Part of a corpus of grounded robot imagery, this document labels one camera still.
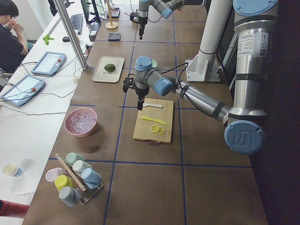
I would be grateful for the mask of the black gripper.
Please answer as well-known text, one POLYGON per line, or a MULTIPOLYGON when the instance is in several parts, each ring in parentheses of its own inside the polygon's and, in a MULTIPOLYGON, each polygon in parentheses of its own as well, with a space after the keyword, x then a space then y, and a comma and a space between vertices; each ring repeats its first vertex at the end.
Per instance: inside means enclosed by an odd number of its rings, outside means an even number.
POLYGON ((137 109, 141 111, 143 109, 144 98, 149 93, 149 88, 141 89, 136 88, 136 94, 138 95, 137 109))
POLYGON ((145 25, 147 24, 147 17, 139 17, 138 18, 138 23, 140 24, 139 39, 142 40, 143 39, 145 25))

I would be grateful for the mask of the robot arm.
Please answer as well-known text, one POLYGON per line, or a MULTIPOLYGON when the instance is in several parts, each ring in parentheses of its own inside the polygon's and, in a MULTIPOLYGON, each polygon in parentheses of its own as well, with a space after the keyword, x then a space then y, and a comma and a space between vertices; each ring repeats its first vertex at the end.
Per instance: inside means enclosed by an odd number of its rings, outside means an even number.
POLYGON ((174 92, 198 110, 225 125, 224 138, 233 151, 251 155, 260 151, 265 134, 261 122, 266 118, 263 91, 267 80, 272 32, 278 15, 277 0, 213 0, 210 4, 198 54, 187 61, 187 80, 166 76, 147 56, 137 58, 133 87, 138 95, 137 108, 153 89, 161 96, 174 92), (198 90, 191 82, 218 82, 218 45, 230 10, 234 10, 237 34, 237 61, 233 107, 198 90))
POLYGON ((143 39, 144 29, 148 22, 149 7, 152 6, 159 14, 167 19, 173 11, 181 9, 185 6, 185 0, 170 0, 164 2, 163 0, 139 0, 138 8, 138 24, 139 28, 139 39, 143 39))

